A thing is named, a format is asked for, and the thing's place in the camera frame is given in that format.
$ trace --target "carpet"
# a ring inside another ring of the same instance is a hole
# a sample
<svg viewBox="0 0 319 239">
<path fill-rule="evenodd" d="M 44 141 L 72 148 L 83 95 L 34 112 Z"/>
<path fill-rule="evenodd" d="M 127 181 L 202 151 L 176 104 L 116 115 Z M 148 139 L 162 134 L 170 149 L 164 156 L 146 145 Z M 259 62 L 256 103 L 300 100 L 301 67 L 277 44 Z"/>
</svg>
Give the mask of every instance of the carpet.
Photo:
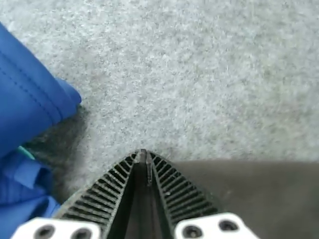
<svg viewBox="0 0 319 239">
<path fill-rule="evenodd" d="M 60 201 L 138 148 L 317 161 L 318 14 L 315 0 L 1 0 L 0 21 L 83 98 L 26 146 Z"/>
</svg>

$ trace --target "floor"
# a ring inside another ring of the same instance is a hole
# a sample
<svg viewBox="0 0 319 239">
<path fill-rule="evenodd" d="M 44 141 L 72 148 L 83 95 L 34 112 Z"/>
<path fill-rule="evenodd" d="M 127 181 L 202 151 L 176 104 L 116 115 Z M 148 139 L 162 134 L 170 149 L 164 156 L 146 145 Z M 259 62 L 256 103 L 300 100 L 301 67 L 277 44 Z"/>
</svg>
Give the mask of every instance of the floor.
<svg viewBox="0 0 319 239">
<path fill-rule="evenodd" d="M 317 161 L 318 14 L 315 0 L 1 0 L 0 21 L 83 98 L 27 147 L 60 201 L 137 148 Z"/>
</svg>

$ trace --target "blue jacket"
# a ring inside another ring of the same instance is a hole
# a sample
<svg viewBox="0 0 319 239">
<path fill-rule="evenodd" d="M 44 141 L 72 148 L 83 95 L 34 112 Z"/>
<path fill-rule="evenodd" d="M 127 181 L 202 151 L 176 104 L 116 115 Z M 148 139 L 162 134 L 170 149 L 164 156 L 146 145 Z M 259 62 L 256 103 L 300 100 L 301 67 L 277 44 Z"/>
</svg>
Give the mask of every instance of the blue jacket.
<svg viewBox="0 0 319 239">
<path fill-rule="evenodd" d="M 81 97 L 48 70 L 0 24 L 0 232 L 8 239 L 21 223 L 50 217 L 50 170 L 19 148 L 76 113 Z"/>
</svg>

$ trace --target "blue fabric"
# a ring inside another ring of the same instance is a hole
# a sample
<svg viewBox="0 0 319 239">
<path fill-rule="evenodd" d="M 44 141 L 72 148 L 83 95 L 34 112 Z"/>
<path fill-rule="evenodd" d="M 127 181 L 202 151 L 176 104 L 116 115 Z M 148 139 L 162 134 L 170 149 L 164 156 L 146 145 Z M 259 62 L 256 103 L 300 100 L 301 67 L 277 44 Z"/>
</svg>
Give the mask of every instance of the blue fabric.
<svg viewBox="0 0 319 239">
<path fill-rule="evenodd" d="M 8 239 L 33 217 L 50 217 L 50 170 L 19 146 L 76 113 L 79 93 L 0 24 L 0 232 Z"/>
</svg>

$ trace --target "screw hole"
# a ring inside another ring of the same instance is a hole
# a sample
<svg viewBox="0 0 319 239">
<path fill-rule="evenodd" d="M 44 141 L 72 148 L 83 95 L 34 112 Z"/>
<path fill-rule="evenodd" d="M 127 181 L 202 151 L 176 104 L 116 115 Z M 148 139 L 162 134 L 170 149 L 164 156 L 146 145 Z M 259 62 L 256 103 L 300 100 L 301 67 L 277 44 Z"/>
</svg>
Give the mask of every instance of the screw hole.
<svg viewBox="0 0 319 239">
<path fill-rule="evenodd" d="M 200 228 L 196 226 L 187 226 L 183 230 L 183 236 L 185 238 L 199 238 L 203 235 Z"/>
<path fill-rule="evenodd" d="M 232 222 L 232 221 L 221 221 L 219 223 L 219 227 L 222 231 L 228 232 L 228 231 L 236 231 L 238 230 L 238 226 Z"/>
<path fill-rule="evenodd" d="M 54 226 L 52 225 L 44 225 L 36 230 L 34 234 L 35 239 L 50 239 L 54 234 Z"/>
<path fill-rule="evenodd" d="M 87 228 L 80 228 L 72 234 L 72 239 L 90 239 L 91 231 Z"/>
</svg>

